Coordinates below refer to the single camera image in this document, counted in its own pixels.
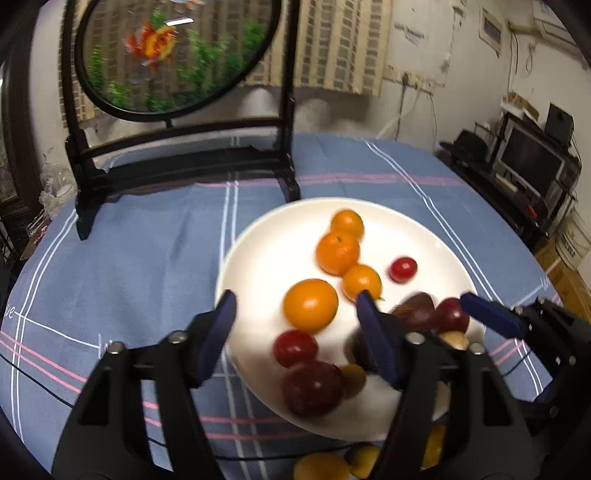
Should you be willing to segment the beige striped pepino melon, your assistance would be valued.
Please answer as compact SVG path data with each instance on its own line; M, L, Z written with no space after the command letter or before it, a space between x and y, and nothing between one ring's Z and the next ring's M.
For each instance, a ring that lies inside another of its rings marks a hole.
M447 331L439 334L439 338L457 350L467 350L470 341L461 331Z

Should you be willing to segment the dark red plum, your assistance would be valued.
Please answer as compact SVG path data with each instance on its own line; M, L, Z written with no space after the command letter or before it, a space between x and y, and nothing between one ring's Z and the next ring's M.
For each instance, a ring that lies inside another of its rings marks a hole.
M433 330L438 333L458 331L465 334L470 316L462 309L458 298L444 299L435 309Z

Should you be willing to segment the dark brown passion fruit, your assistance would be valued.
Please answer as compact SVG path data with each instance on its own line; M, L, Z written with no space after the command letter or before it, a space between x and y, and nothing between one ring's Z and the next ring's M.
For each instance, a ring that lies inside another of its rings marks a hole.
M433 298L425 292L408 297L394 307L390 314L414 331L430 331L435 325L435 304Z

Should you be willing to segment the small dark purple plum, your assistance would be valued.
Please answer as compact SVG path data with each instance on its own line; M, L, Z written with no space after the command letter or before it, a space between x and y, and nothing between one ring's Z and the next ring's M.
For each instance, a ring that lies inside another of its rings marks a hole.
M344 352L349 363L360 366L366 373L377 372L377 366L361 330L353 331L346 339Z

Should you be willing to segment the yellow green round fruit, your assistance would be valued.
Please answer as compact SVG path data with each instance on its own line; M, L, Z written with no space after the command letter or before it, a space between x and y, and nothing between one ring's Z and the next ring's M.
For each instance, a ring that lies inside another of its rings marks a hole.
M314 453L294 465L294 480L349 480L349 464L339 455Z

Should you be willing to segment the large red plum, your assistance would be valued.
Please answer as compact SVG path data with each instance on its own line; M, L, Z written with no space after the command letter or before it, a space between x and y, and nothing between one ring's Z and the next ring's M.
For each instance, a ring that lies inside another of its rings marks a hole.
M283 400L300 418L328 415L345 397L345 378L334 364L311 360L287 370L281 383Z

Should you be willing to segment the small red cherry tomato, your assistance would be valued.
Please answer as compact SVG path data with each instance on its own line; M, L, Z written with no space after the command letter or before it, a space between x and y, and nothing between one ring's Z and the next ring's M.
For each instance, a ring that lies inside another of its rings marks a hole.
M314 336L300 330L287 330L273 342L273 358L284 368L290 368L318 356L318 342Z

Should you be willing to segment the orange kumquat fruit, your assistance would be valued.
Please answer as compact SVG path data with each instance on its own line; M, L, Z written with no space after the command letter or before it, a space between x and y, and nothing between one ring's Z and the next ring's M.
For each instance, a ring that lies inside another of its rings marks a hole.
M356 302L356 297L363 291L368 291L374 300L380 300L383 293L382 280L372 267L356 264L342 276L342 292L346 298Z

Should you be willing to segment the large orange tangerine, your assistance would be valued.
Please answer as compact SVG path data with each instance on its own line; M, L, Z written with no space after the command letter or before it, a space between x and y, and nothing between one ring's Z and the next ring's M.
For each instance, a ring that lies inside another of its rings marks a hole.
M283 317L294 329L311 335L328 327L339 309L335 288L322 279L295 283L283 297Z

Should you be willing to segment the small yellow loquat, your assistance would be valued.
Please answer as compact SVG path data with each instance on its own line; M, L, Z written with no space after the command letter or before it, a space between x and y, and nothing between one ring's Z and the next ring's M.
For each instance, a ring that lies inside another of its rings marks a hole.
M339 367L344 377L344 398L353 399L362 392L367 383L367 374L362 367L348 364Z

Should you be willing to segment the blue striped tablecloth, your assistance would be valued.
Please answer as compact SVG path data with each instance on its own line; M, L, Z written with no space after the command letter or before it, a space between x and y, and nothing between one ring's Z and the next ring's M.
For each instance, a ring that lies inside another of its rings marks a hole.
M387 140L303 134L301 193L396 209L440 237L478 293L507 306L557 294L502 218L432 154ZM43 471L85 379L113 341L152 344L214 304L228 249L283 205L273 179L228 175L101 207L88 239L66 206L2 308L1 407Z

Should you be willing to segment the computer monitor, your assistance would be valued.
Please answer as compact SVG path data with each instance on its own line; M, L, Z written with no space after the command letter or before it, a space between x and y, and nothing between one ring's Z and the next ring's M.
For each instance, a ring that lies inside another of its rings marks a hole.
M546 198L560 180L566 160L541 135L507 118L491 156L499 174L509 174L536 196Z

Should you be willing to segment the black hat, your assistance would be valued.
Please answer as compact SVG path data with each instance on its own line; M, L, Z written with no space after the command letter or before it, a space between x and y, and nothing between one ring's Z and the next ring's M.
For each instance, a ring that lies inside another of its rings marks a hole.
M464 129L453 142L441 141L439 145L459 160L476 163L487 161L488 144L472 131Z

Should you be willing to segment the orange cherry tomato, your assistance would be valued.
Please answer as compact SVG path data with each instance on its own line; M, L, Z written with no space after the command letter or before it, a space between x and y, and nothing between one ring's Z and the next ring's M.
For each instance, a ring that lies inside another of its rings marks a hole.
M332 216L331 231L348 234L356 239L362 241L365 236L365 225L362 217L351 209L342 209Z

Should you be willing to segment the white power strip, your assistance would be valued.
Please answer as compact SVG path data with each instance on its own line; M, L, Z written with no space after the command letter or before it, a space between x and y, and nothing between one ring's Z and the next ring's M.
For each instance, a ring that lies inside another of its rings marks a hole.
M437 83L434 79L425 77L418 73L401 71L392 65L387 65L383 72L383 79L392 83L406 85L413 89L432 95L435 92Z

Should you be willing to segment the round goldfish screen on stand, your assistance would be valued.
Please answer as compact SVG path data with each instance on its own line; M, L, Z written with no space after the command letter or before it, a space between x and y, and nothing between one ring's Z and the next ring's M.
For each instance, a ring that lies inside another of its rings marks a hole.
M297 201L293 158L297 1L69 1L60 80L66 155L78 186L76 229L126 194L223 174L276 178ZM272 60L280 69L276 114L181 125ZM192 135L273 129L264 147L228 146L141 159L108 170L99 157Z

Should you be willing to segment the checked beige curtain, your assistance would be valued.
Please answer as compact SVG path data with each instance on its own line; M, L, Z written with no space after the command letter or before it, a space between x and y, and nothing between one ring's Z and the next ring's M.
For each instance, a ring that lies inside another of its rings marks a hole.
M155 123L235 86L377 96L389 1L69 1L64 77L81 121Z

